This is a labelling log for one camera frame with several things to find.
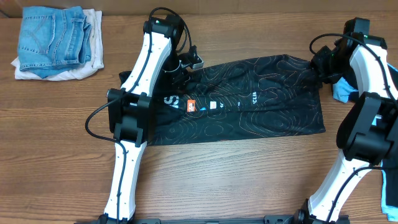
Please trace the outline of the black printed cycling jersey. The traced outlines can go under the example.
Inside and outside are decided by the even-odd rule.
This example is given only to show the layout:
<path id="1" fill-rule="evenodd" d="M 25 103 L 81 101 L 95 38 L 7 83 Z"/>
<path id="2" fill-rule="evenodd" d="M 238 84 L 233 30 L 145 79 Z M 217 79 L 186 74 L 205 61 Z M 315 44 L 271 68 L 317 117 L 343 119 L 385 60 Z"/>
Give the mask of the black printed cycling jersey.
<path id="1" fill-rule="evenodd" d="M 180 89 L 155 89 L 151 144 L 323 133 L 319 88 L 309 61 L 286 54 L 196 70 Z"/>

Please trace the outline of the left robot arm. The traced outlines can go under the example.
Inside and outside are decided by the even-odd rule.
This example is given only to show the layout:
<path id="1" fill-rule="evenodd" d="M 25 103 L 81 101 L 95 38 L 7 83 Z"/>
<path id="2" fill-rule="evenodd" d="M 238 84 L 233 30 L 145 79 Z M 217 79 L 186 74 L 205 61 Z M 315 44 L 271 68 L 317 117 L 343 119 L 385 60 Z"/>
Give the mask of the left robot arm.
<path id="1" fill-rule="evenodd" d="M 139 167 L 154 132 L 153 94 L 159 88 L 182 88 L 190 79 L 187 68 L 203 62 L 195 47 L 178 54 L 177 45 L 187 32 L 177 15 L 145 21 L 143 45 L 134 68 L 119 89 L 107 92 L 115 165 L 109 199 L 98 223 L 132 223 L 134 219 Z"/>

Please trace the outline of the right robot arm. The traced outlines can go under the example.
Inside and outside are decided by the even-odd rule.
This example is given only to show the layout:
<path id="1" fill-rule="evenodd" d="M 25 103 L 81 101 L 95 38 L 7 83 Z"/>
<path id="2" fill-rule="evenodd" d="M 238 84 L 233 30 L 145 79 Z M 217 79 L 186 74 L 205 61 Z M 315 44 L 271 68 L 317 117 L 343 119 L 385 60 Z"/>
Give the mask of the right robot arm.
<path id="1" fill-rule="evenodd" d="M 387 44 L 369 33 L 370 21 L 345 22 L 335 48 L 322 47 L 311 61 L 318 79 L 336 83 L 353 75 L 359 98 L 336 135 L 338 157 L 318 190 L 286 223 L 348 223 L 340 210 L 371 170 L 397 152 L 397 88 L 387 65 Z"/>

